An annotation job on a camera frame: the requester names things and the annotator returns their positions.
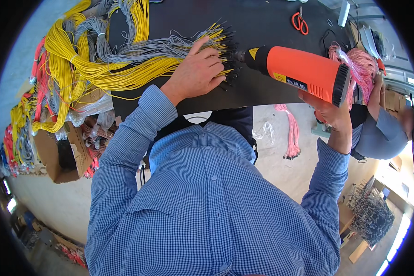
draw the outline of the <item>orange heat gun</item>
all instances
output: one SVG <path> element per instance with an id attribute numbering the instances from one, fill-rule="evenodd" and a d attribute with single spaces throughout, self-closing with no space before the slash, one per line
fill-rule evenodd
<path id="1" fill-rule="evenodd" d="M 334 60 L 281 46 L 248 49 L 235 53 L 234 57 L 249 68 L 337 107 L 347 95 L 350 68 Z"/>

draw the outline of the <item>orange scissors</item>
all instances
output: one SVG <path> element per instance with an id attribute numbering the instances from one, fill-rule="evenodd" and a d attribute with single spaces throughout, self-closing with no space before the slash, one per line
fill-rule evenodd
<path id="1" fill-rule="evenodd" d="M 295 17 L 298 17 L 298 25 L 296 25 L 296 22 L 294 21 Z M 291 22 L 293 23 L 293 26 L 296 30 L 301 31 L 301 33 L 303 35 L 308 34 L 308 25 L 307 22 L 305 22 L 305 20 L 302 18 L 302 6 L 301 9 L 299 10 L 299 12 L 295 13 L 292 18 L 291 18 Z"/>

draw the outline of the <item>gray shirt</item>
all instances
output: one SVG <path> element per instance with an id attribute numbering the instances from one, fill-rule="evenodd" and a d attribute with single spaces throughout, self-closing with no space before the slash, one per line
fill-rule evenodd
<path id="1" fill-rule="evenodd" d="M 408 137 L 399 121 L 382 107 L 377 122 L 368 114 L 365 123 L 353 129 L 353 148 L 374 159 L 391 159 L 403 151 Z"/>

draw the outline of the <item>black table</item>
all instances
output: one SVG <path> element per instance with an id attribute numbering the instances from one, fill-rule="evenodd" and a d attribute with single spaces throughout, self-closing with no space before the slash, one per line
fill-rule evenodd
<path id="1" fill-rule="evenodd" d="M 300 6 L 303 18 L 308 24 L 308 35 L 302 35 L 291 23 L 292 15 L 299 11 Z M 330 27 L 327 19 L 332 21 L 333 27 Z M 337 19 L 338 14 L 317 0 L 307 3 L 285 0 L 164 0 L 163 3 L 149 5 L 149 39 L 168 37 L 172 29 L 183 36 L 191 37 L 216 21 L 227 20 L 225 25 L 232 25 L 231 29 L 236 30 L 234 40 L 239 42 L 238 49 L 278 45 L 326 56 L 322 37 L 328 29 L 334 34 L 330 32 L 325 39 L 326 47 L 336 41 L 345 51 L 351 48 L 351 31 L 348 26 L 342 28 L 337 25 Z M 124 43 L 121 32 L 127 30 L 124 14 L 120 10 L 113 13 L 109 32 L 111 48 Z M 217 87 L 207 95 L 185 99 L 177 106 L 178 114 L 302 102 L 293 86 L 262 75 L 243 64 L 238 63 L 237 66 L 243 68 L 234 82 L 234 87 L 228 87 L 227 91 Z M 168 77 L 160 77 L 139 89 L 112 93 L 124 98 L 135 98 L 150 84 L 160 87 L 167 79 Z M 138 100 L 112 100 L 116 116 L 121 116 L 123 121 L 138 106 Z"/>

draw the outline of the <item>person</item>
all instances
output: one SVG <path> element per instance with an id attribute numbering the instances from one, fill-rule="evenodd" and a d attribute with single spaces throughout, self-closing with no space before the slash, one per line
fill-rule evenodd
<path id="1" fill-rule="evenodd" d="M 391 159 L 411 140 L 414 109 L 406 106 L 397 118 L 385 110 L 385 86 L 381 74 L 374 78 L 368 105 L 354 104 L 350 116 L 353 127 L 351 155 L 356 159 Z"/>
<path id="2" fill-rule="evenodd" d="M 91 186 L 85 256 L 91 275 L 333 275 L 340 264 L 337 199 L 348 178 L 348 105 L 299 96 L 332 124 L 298 204 L 254 167 L 252 146 L 228 125 L 191 125 L 156 141 L 151 177 L 135 174 L 157 131 L 185 98 L 225 78 L 208 37 L 160 88 L 151 85 L 120 124 Z"/>

